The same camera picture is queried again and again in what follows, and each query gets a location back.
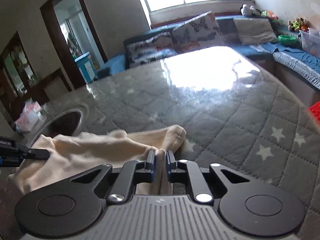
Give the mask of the pink tissue box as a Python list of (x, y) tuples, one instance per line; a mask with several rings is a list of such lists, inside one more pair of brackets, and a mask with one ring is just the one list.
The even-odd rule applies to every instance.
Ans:
[(26, 102), (20, 117), (15, 121), (21, 132), (30, 132), (41, 119), (41, 106), (36, 102)]

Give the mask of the left butterfly cushion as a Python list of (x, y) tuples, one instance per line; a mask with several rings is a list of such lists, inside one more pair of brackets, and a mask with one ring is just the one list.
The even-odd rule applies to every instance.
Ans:
[(129, 44), (126, 49), (130, 68), (177, 55), (169, 32)]

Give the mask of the blue white small cabinet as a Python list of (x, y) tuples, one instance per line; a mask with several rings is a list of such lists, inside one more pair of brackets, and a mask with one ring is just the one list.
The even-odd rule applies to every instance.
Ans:
[(91, 59), (90, 52), (86, 52), (80, 57), (74, 59), (82, 77), (84, 78), (85, 83), (91, 83), (94, 81), (97, 69), (95, 68), (93, 61)]

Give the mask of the dark wooden display cabinet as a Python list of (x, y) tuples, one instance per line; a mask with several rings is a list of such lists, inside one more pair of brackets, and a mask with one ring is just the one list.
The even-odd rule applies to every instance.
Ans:
[(63, 93), (72, 91), (60, 68), (43, 79), (37, 77), (20, 36), (15, 33), (1, 52), (1, 112), (9, 125), (19, 118), (27, 101), (40, 105), (49, 102), (47, 90), (55, 84), (62, 87)]

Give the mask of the large butterfly cushion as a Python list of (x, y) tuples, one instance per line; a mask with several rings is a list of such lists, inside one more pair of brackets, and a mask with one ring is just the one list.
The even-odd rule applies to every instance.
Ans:
[(212, 11), (185, 21), (172, 30), (179, 53), (188, 53), (213, 46), (224, 46), (225, 38)]

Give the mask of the green bowl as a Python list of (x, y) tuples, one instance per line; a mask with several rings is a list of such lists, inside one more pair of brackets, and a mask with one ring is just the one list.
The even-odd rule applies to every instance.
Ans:
[(295, 37), (289, 36), (289, 35), (279, 35), (278, 41), (283, 46), (287, 46), (287, 47), (294, 47), (298, 42)]

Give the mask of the dark wooden door frame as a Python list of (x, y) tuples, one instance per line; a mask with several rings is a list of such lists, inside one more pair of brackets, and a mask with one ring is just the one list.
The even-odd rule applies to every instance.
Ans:
[(97, 71), (108, 59), (84, 0), (48, 0), (40, 12), (54, 49), (75, 89), (85, 85), (74, 59), (90, 52)]

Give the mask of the green and brown plush toys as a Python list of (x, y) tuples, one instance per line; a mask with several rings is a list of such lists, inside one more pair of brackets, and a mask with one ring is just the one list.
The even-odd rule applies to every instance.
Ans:
[(288, 30), (289, 31), (309, 31), (308, 20), (306, 18), (296, 18), (293, 22), (288, 21)]

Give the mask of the clear plastic storage box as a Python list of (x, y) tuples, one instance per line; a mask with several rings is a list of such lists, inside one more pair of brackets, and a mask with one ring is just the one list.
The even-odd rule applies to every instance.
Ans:
[(319, 31), (310, 28), (308, 32), (301, 31), (302, 48), (307, 53), (319, 58), (320, 56), (320, 37)]

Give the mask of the blue corner sofa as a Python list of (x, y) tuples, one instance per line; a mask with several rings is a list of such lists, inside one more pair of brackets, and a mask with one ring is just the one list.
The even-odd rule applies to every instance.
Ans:
[[(319, 89), (319, 58), (306, 51), (301, 50), (300, 41), (294, 45), (285, 46), (280, 42), (262, 43), (244, 45), (240, 41), (240, 36), (234, 24), (234, 18), (241, 19), (240, 16), (221, 16), (217, 18), (221, 34), (225, 39), (225, 46), (229, 46), (245, 57), (259, 62), (267, 62), (273, 59), (279, 64), (291, 69), (303, 80), (308, 81), (313, 87)], [(172, 33), (173, 29), (182, 26), (182, 22), (170, 25), (164, 25), (142, 35), (128, 38), (124, 41), (124, 47), (150, 39), (160, 33)], [(105, 78), (110, 75), (125, 71), (130, 68), (130, 59), (128, 53), (117, 55), (109, 59), (106, 66), (98, 70), (94, 81)]]

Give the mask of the red plastic stool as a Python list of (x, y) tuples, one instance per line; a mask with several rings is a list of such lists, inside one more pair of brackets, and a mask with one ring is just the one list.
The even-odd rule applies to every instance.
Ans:
[(310, 113), (313, 117), (320, 123), (320, 102), (315, 103), (311, 107), (309, 107)]

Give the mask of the panda plush toy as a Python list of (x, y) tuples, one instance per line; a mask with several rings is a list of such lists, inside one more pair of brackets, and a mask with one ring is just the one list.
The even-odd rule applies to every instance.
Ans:
[(244, 17), (261, 16), (261, 11), (254, 5), (249, 7), (247, 4), (243, 4), (240, 8), (240, 12)]

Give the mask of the round black induction cooktop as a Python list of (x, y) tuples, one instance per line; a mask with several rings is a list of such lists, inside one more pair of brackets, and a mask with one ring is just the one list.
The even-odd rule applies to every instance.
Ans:
[(78, 128), (81, 117), (82, 116), (79, 111), (64, 113), (60, 116), (57, 116), (49, 124), (44, 126), (41, 134), (51, 138), (59, 134), (71, 136)]

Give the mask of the grey plain cushion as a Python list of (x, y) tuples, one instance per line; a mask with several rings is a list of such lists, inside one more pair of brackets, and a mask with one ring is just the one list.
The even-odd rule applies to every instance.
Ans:
[(272, 26), (266, 18), (234, 18), (233, 22), (243, 45), (278, 42)]

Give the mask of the cream sweatshirt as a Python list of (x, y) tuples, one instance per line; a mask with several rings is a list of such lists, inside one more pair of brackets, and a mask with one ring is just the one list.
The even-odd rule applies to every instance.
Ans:
[(151, 184), (138, 184), (136, 192), (172, 194), (165, 175), (165, 153), (176, 152), (184, 144), (186, 134), (183, 127), (173, 125), (138, 133), (115, 130), (106, 135), (82, 132), (77, 137), (41, 135), (33, 147), (48, 150), (49, 159), (24, 161), (8, 180), (21, 194), (27, 194), (102, 164), (119, 168), (130, 160), (146, 160), (148, 153), (154, 151), (155, 179)]

